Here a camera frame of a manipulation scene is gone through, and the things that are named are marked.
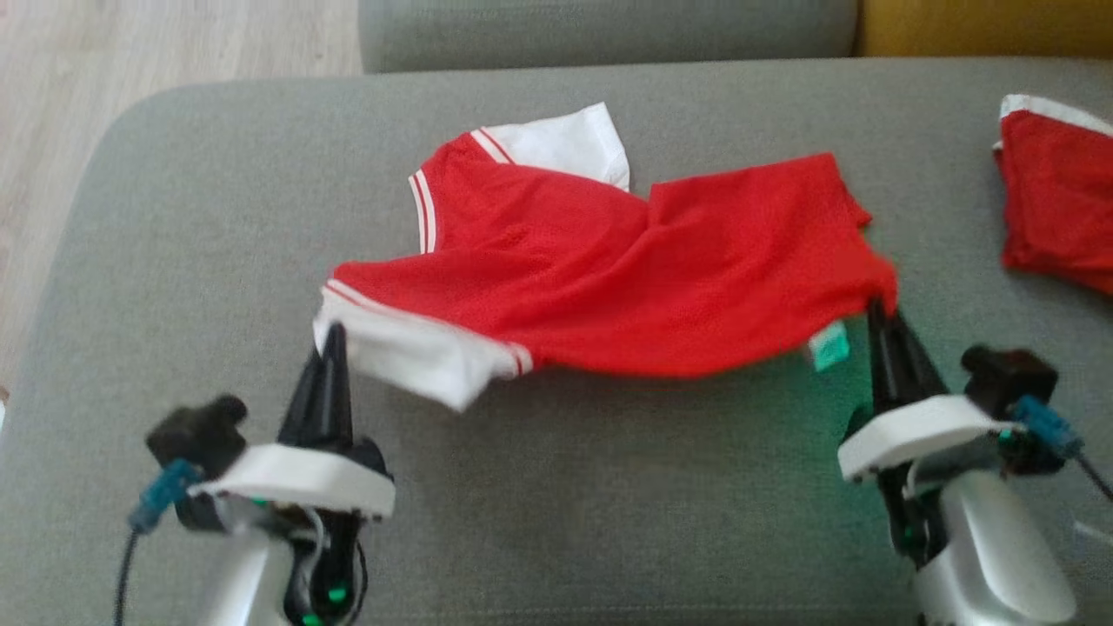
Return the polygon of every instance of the white sleeve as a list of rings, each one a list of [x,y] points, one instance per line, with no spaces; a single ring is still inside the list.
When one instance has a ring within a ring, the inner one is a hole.
[[[561,117],[485,126],[472,137],[499,163],[563,172],[630,190],[626,148],[604,102]]]

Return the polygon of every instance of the gray cushion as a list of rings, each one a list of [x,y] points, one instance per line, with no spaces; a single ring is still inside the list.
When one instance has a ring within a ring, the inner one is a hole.
[[[364,71],[841,57],[856,0],[361,0]]]
[[[156,464],[146,430],[221,391],[273,440],[337,263],[417,251],[405,177],[483,124],[605,100],[634,190],[833,150],[897,264],[907,317],[956,389],[962,351],[1028,345],[1113,473],[1113,306],[998,262],[991,156],[1002,95],[1113,111],[1113,63],[824,60],[377,76],[185,88],[126,113],[77,194],[0,438],[0,615],[110,614],[125,516]],[[835,451],[867,399],[856,358],[817,375],[789,354],[692,382],[549,371],[467,413],[354,382],[357,429],[397,477],[367,536],[365,624],[910,624],[910,567],[876,491]],[[1113,619],[1110,528],[1068,469],[1015,481],[1089,624]],[[215,537],[173,518],[139,545],[134,624],[190,624]]]

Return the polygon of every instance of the red fabric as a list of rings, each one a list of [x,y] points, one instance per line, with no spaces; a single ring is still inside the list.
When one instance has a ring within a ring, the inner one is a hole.
[[[1113,137],[1027,110],[1001,131],[1002,262],[1113,294]]]
[[[521,344],[535,366],[697,376],[797,348],[875,296],[896,307],[894,268],[829,154],[658,184],[648,202],[494,163],[467,135],[422,173],[435,252],[334,277]]]

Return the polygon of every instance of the blue connector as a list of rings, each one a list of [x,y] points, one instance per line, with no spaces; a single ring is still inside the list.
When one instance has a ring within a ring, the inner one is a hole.
[[[1071,429],[1071,424],[1051,407],[1031,395],[1024,395],[1016,402],[1013,421],[1026,426],[1028,432],[1064,461],[1078,456],[1082,450],[1082,438]]]
[[[186,499],[189,487],[201,481],[197,470],[185,459],[175,459],[139,497],[139,505],[128,516],[128,526],[139,535],[149,535],[170,505]]]

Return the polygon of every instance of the wooden floor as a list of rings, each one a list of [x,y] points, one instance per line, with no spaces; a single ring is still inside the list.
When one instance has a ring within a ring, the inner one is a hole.
[[[0,385],[124,109],[179,85],[359,71],[356,0],[0,0]]]

